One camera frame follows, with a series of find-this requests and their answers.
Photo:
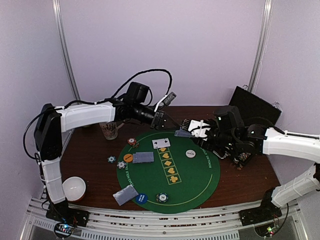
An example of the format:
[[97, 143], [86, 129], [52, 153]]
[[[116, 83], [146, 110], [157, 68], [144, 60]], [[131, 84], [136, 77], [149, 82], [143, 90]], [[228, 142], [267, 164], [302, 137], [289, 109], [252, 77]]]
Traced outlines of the playing card deck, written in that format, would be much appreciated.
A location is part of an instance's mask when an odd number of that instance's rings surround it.
[[179, 129], [179, 130], [175, 131], [174, 136], [175, 137], [182, 137], [182, 138], [191, 138], [192, 134], [188, 131], [183, 130], [183, 129]]

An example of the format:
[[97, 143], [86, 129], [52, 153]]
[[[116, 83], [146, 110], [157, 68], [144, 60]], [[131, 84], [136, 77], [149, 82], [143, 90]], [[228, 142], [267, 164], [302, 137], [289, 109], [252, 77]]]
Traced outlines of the poker chip stack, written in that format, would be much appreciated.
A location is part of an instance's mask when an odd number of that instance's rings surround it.
[[134, 137], [129, 138], [127, 143], [133, 148], [137, 148], [139, 146], [139, 142]]
[[160, 192], [156, 195], [156, 201], [158, 203], [166, 203], [169, 200], [169, 195], [164, 192]]

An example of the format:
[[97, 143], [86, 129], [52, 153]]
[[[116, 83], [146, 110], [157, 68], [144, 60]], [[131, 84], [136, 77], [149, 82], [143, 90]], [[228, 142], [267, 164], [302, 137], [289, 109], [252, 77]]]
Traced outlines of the teal chip off mat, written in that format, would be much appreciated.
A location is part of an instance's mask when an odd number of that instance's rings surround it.
[[110, 155], [110, 156], [107, 158], [107, 161], [108, 161], [109, 163], [114, 163], [116, 160], [117, 160], [117, 158], [116, 158], [114, 155]]

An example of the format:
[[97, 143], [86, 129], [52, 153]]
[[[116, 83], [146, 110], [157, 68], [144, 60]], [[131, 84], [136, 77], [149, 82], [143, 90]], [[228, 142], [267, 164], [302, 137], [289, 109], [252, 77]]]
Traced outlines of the poker chip stack front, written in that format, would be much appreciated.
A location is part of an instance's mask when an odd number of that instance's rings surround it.
[[156, 195], [156, 201], [158, 203], [166, 203], [169, 200], [169, 195], [164, 192], [160, 192]]

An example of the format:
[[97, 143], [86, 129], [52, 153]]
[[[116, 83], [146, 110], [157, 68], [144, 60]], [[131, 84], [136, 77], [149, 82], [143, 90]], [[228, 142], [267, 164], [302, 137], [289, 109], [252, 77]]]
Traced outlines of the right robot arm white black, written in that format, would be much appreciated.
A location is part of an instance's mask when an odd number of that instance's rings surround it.
[[269, 201], [259, 206], [256, 216], [268, 220], [276, 207], [320, 189], [320, 137], [283, 131], [274, 125], [232, 123], [216, 120], [185, 119], [181, 128], [191, 134], [195, 144], [225, 152], [237, 165], [244, 166], [256, 155], [267, 156], [280, 177], [280, 186], [271, 191]]

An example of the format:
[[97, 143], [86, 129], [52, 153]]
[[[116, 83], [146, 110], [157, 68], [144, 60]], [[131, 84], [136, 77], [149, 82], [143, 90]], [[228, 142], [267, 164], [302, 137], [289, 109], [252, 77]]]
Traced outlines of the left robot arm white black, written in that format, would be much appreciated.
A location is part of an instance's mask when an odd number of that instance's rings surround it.
[[75, 133], [85, 126], [129, 119], [154, 130], [162, 130], [168, 120], [163, 110], [141, 103], [125, 103], [117, 98], [63, 106], [43, 105], [33, 135], [49, 202], [54, 205], [51, 211], [61, 222], [72, 218], [71, 209], [64, 205], [67, 196], [63, 189], [61, 160]]

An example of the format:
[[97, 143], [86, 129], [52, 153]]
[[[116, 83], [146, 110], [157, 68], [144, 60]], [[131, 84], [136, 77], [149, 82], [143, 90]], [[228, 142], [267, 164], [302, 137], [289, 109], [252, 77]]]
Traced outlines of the white dealer button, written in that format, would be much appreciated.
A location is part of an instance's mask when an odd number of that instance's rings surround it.
[[188, 158], [194, 158], [196, 156], [196, 152], [192, 149], [188, 149], [186, 152], [185, 152], [185, 155], [188, 157]]

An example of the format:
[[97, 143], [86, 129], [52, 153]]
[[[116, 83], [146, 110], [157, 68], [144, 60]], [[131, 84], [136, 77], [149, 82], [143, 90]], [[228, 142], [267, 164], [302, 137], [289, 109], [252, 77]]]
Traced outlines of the orange big blind button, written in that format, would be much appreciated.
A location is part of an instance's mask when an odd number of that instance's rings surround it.
[[123, 160], [126, 162], [126, 163], [130, 163], [134, 160], [134, 156], [133, 154], [130, 154], [130, 153], [127, 153], [123, 156]]

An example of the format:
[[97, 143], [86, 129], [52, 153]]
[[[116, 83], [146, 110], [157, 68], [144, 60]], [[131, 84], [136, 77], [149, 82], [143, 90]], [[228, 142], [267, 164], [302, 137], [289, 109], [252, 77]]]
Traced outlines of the decorated ceramic mug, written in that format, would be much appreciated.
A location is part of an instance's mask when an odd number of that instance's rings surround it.
[[120, 124], [117, 124], [116, 122], [101, 122], [99, 123], [99, 126], [104, 138], [108, 141], [112, 141], [118, 137], [118, 130], [124, 126], [124, 123], [121, 122]]

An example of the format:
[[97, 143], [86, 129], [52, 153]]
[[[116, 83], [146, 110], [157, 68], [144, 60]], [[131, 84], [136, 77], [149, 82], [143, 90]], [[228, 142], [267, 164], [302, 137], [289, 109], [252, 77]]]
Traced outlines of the black poker chip case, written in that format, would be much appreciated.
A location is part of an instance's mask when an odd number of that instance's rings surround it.
[[237, 107], [244, 123], [244, 132], [238, 137], [243, 142], [242, 149], [237, 149], [233, 157], [234, 164], [241, 169], [254, 156], [263, 154], [266, 130], [276, 125], [282, 110], [239, 86], [235, 88], [229, 105]]

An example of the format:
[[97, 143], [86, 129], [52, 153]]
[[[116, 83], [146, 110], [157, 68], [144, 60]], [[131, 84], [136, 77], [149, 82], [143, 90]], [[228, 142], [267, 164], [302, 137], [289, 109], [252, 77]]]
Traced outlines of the white bowl red outside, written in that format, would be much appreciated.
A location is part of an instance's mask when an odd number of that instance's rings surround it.
[[78, 176], [72, 176], [67, 178], [62, 183], [62, 188], [65, 197], [69, 202], [78, 202], [82, 200], [87, 190], [85, 181]]

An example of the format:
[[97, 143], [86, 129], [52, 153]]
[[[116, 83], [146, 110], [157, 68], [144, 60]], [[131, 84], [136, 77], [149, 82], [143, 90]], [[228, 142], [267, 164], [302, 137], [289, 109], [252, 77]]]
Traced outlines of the aluminium rail frame front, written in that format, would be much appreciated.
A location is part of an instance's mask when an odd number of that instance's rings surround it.
[[281, 226], [274, 240], [307, 240], [298, 204], [282, 208], [282, 217], [244, 226], [239, 211], [254, 208], [259, 201], [221, 207], [193, 209], [177, 214], [152, 211], [70, 207], [89, 212], [85, 227], [77, 227], [72, 240], [260, 240], [258, 231], [269, 224]]

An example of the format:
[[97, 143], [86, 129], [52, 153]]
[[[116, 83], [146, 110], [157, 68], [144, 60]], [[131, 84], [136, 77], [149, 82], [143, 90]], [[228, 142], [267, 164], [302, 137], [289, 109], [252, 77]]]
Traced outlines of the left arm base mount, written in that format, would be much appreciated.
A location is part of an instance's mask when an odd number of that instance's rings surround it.
[[76, 227], [86, 227], [90, 213], [86, 210], [70, 208], [67, 201], [57, 204], [50, 203], [46, 218]]

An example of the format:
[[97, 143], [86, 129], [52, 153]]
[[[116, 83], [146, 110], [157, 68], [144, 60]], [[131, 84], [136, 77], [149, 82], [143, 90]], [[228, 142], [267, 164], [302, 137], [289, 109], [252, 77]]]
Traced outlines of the aluminium post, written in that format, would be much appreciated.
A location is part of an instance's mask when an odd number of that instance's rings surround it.
[[247, 90], [250, 93], [255, 93], [258, 79], [260, 75], [260, 70], [262, 67], [262, 59], [265, 52], [265, 48], [267, 46], [267, 40], [268, 40], [268, 34], [269, 34], [269, 28], [272, 18], [272, 8], [273, 8], [273, 0], [265, 0], [264, 1], [264, 8], [263, 8], [263, 14], [262, 14], [262, 20], [261, 20], [261, 26], [260, 26], [260, 34], [256, 49], [256, 55], [250, 75], [250, 80], [248, 84]]
[[71, 59], [68, 51], [60, 1], [52, 0], [52, 7], [53, 7], [53, 14], [54, 14], [54, 18], [57, 26], [57, 31], [58, 31], [58, 36], [60, 40], [60, 46], [62, 50], [62, 56], [63, 56], [64, 65], [66, 68], [67, 77], [68, 77], [74, 98], [76, 100], [79, 100], [80, 94], [79, 94], [79, 90], [74, 77], [74, 72], [73, 72]]

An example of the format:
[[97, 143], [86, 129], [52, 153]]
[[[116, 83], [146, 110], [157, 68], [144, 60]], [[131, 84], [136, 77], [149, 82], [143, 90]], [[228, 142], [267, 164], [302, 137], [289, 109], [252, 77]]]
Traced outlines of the left aluminium post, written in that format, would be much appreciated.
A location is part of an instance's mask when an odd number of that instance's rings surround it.
[[62, 56], [63, 56], [64, 65], [66, 68], [67, 77], [68, 77], [74, 98], [76, 100], [79, 100], [80, 94], [79, 94], [79, 90], [74, 77], [74, 72], [73, 72], [71, 59], [68, 51], [60, 1], [52, 0], [52, 7], [53, 7], [53, 14], [54, 14], [54, 18], [57, 26], [57, 31], [58, 31], [58, 36], [60, 40], [60, 46], [62, 50]]

